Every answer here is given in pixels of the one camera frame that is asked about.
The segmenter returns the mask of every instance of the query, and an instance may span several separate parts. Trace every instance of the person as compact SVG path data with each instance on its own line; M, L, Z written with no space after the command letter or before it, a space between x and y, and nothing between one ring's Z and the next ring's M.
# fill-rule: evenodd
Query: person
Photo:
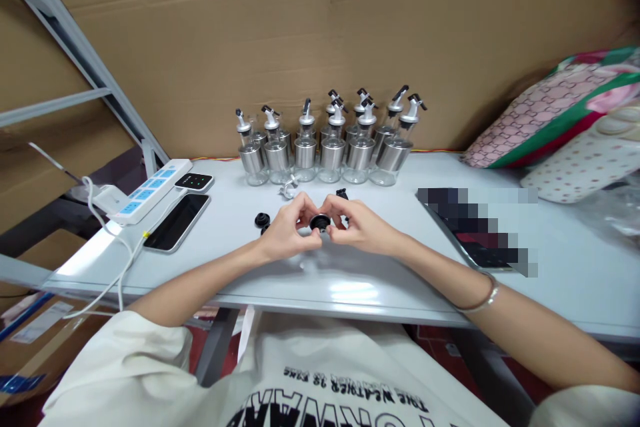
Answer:
M305 193L259 239L159 286L87 343L43 408L43 426L438 427L506 425L400 325L257 314L233 373L210 388L186 370L181 327L234 279L322 245L300 228L333 219L332 242L393 256L558 392L530 425L636 425L640 375L573 324L391 227L364 203ZM341 217L349 218L345 228Z

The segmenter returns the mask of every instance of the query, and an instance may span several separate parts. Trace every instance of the charging cable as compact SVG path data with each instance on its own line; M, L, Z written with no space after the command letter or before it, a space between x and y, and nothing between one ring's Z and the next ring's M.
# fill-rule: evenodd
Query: charging cable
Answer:
M185 194L187 193L187 190L184 189L182 192L180 192L180 194L178 195L178 198L175 199L174 201L172 201L169 204L169 206L160 215L160 217L153 224L153 226L149 230L143 232L142 237L140 238L140 240L138 240L137 244L135 244L135 247L131 248L131 246L127 242L125 242L123 239L121 239L120 237L115 235L111 230L109 230L109 228L107 228L107 225L105 224L105 221L103 220L103 218L95 211L95 207L93 206L93 188L94 188L93 181L89 177L82 177L82 182L89 188L89 199L87 201L87 205L89 206L89 210L91 211L93 216L96 217L96 219L100 223L101 227L105 230L105 232L107 232L110 236L114 237L118 242L120 242L121 244L123 244L125 246L125 248L127 249L127 252L129 252L129 259L127 260L127 263L125 264L125 267L122 269L122 272L120 272L120 274L115 279L113 279L113 281L111 281L111 283L107 287L105 287L105 289L90 304L85 306L82 310L79 310L77 312L71 312L70 314L67 314L63 318L70 319L70 318L74 318L74 317L77 317L77 316L80 316L80 315L83 315L83 314L102 315L102 316L111 317L111 316L114 316L115 314L110 314L108 312L94 312L94 311L88 312L88 311L95 304L97 304L100 301L100 299L102 297L104 297L107 294L107 292L113 288L113 286L115 284L118 284L118 307L120 309L120 312L122 312L124 310L124 303L123 303L123 298L122 298L123 297L123 294L122 294L122 280L123 280L125 274L129 270L129 268L133 265L133 261L135 260L135 258L140 253L140 250L142 249L142 245L143 245L144 241L153 233L153 231L156 229L156 227L165 219L165 216L167 215L169 210L171 210L173 207L175 207L175 205L182 199L182 197L185 196Z

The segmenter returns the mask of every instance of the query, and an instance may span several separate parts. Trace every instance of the silver bangle bracelet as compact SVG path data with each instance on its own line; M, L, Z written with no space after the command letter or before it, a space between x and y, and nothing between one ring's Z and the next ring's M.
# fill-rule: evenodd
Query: silver bangle bracelet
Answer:
M495 277L492 276L489 272L480 272L480 274L486 275L487 277L489 277L489 279L491 279L491 292L489 293L489 296L486 299L484 299L479 305L477 305L475 307L471 307L471 308L467 308L467 309L461 309L461 308L456 307L455 309L458 312L460 312L462 314L474 314L475 312L478 312L478 311L480 311L482 309L485 309L485 308L489 307L493 303L493 301L495 300L495 296L498 294L498 291L500 290L500 284L495 279Z

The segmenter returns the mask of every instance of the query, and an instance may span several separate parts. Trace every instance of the pixelated area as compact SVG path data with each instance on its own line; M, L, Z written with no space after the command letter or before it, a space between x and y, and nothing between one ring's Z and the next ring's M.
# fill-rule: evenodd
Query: pixelated area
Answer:
M418 200L474 268L538 276L536 189L418 189Z

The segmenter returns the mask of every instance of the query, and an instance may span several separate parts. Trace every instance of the oil dispenser bottle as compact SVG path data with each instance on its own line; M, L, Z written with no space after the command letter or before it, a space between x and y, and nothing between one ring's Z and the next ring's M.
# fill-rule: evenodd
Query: oil dispenser bottle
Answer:
M351 149L342 175L344 180L351 183L365 183L367 181L371 154L373 154L375 146L375 142L371 138L371 130L377 120L372 112L375 104L371 98L365 98L361 105L365 108L365 112L358 117L357 135L349 142Z
M251 124L251 139L253 143L260 147L260 156L262 157L262 163L265 164L265 168L269 169L269 163L267 162L267 151L265 150L265 144L267 143L267 134L262 130L260 122L258 121L258 114L249 116L249 123Z
M418 107L422 107L422 110L427 108L417 93L409 97L409 102L411 104L409 112L400 116L400 124L396 132L392 137L385 139L384 150L378 155L375 167L369 174L369 180L376 185L383 187L393 185L398 178L400 168L413 148L413 142L409 138L419 120Z
M309 113L311 99L305 100L295 140L295 176L299 181L311 181L315 178L315 151L318 142L315 139L315 118Z
M408 90L409 86L403 85L398 93L395 94L387 106L387 117L382 125L376 127L375 134L373 136L373 139L375 140L375 147L373 148L373 155L371 156L372 162L375 162L380 155L380 151L384 149L385 140L395 133L400 112L405 108L402 103L402 97L408 92Z
M358 105L353 108L353 111L355 112L355 121L353 122L353 125L350 125L345 129L345 141L347 142L347 147L344 155L345 160L349 158L349 150L351 150L351 140L355 139L358 135L358 119L363 113L365 113L365 106L363 105L363 102L367 98L373 101L373 97L371 97L369 95L369 92L367 92L363 88L358 90L358 95L360 95L360 103L358 103Z
M322 141L320 170L318 178L326 183L334 183L340 180L342 170L342 157L345 153L347 143L342 139L342 126L345 118L342 111L347 111L340 99L333 102L335 113L329 118L329 137Z
M238 148L238 152L240 153L242 166L245 168L245 179L249 185L257 187L269 180L269 172L262 160L260 145L253 141L251 124L245 122L242 110L236 109L235 115L240 121L235 129L240 134L240 140L242 141L242 145Z
M325 109L325 111L327 112L327 117L331 118L333 117L333 114L335 113L335 107L333 106L333 101L338 99L340 102L342 102L342 99L340 98L340 95L338 95L338 93L335 90L329 90L329 97L331 97L331 102L329 103L329 105L327 105L327 108ZM322 127L320 129L320 144L322 145L322 142L324 140L326 140L327 138L329 138L329 134L331 133L331 126L329 124L325 125L324 127Z
M282 115L278 116L278 122L282 125ZM280 140L285 142L289 148L289 167L293 167L293 136L291 132L280 127Z
M262 111L267 114L265 151L269 162L269 180L281 185L291 179L289 146L280 138L280 122L275 119L275 115L279 116L279 113L273 111L268 105L264 105Z

